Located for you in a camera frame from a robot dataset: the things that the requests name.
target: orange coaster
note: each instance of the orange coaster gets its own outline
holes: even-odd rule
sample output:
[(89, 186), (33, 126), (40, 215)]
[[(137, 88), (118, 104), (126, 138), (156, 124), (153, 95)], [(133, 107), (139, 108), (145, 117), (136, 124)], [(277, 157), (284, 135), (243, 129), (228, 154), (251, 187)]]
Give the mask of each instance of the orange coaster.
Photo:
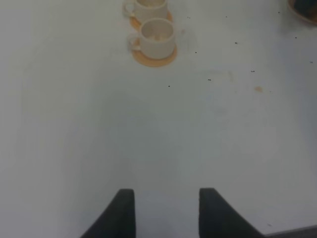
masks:
[[(170, 11), (167, 12), (167, 20), (173, 22), (173, 17)], [(130, 24), (137, 31), (139, 31), (140, 26), (142, 25), (135, 17), (130, 17)]]
[(174, 52), (164, 59), (150, 59), (146, 57), (141, 51), (132, 51), (133, 58), (140, 64), (148, 67), (162, 67), (172, 63), (177, 56), (177, 46), (175, 45)]

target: cup handle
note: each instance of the cup handle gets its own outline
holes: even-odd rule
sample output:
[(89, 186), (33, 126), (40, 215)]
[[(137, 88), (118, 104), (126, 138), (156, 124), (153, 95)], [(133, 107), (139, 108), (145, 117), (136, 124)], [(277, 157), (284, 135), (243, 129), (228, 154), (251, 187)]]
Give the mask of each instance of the cup handle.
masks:
[(133, 11), (128, 11), (127, 6), (128, 5), (134, 5), (135, 0), (125, 0), (122, 4), (122, 13), (124, 16), (134, 17)]
[(140, 44), (135, 44), (135, 41), (139, 39), (139, 34), (138, 33), (133, 33), (131, 35), (128, 36), (127, 40), (128, 40), (128, 46), (129, 49), (132, 51), (140, 51), (141, 47)]

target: table surface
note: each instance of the table surface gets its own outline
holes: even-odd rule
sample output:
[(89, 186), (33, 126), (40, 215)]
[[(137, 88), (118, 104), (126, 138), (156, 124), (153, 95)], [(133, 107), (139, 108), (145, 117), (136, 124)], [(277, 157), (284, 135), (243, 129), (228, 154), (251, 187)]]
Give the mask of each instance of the table surface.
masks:
[(264, 234), (317, 224), (317, 29), (170, 0), (178, 57), (148, 68), (121, 4), (1, 1), (0, 236), (78, 237), (126, 187), (140, 238), (197, 238), (201, 187)]

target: cup rim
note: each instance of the cup rim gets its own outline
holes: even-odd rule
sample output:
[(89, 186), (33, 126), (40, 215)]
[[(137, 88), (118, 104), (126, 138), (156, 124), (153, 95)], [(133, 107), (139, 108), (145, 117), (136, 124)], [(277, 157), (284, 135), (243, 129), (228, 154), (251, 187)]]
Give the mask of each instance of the cup rim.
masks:
[[(160, 21), (164, 21), (164, 22), (167, 22), (173, 29), (173, 33), (170, 37), (168, 37), (166, 40), (163, 40), (163, 41), (156, 41), (156, 40), (151, 40), (151, 39), (148, 39), (146, 38), (143, 34), (142, 34), (142, 29), (143, 27), (145, 26), (145, 24), (151, 22), (151, 21), (157, 21), (157, 20), (160, 20)], [(140, 27), (140, 37), (142, 37), (143, 40), (149, 42), (149, 43), (155, 43), (155, 44), (162, 44), (162, 43), (165, 43), (165, 42), (168, 42), (170, 41), (171, 39), (173, 39), (175, 36), (175, 27), (173, 25), (173, 23), (165, 18), (159, 18), (159, 17), (155, 17), (155, 18), (151, 18), (151, 19), (148, 19), (146, 20), (145, 22), (142, 23), (141, 27)]]
[(135, 0), (135, 4), (138, 5), (139, 7), (144, 8), (144, 9), (158, 9), (158, 8), (165, 6), (167, 4), (167, 0), (164, 0), (164, 3), (160, 6), (144, 6), (144, 5), (140, 4), (138, 2), (138, 0)]

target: coffee cup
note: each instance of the coffee cup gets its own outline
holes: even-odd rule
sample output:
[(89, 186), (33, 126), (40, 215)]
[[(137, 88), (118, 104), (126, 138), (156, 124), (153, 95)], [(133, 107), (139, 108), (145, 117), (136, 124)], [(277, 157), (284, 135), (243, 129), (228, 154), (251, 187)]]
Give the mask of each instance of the coffee cup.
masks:
[(125, 0), (122, 5), (125, 16), (135, 17), (140, 23), (151, 18), (167, 18), (167, 0)]
[(167, 58), (175, 49), (175, 28), (167, 19), (149, 19), (138, 33), (128, 36), (128, 44), (132, 51), (141, 51), (150, 59)]

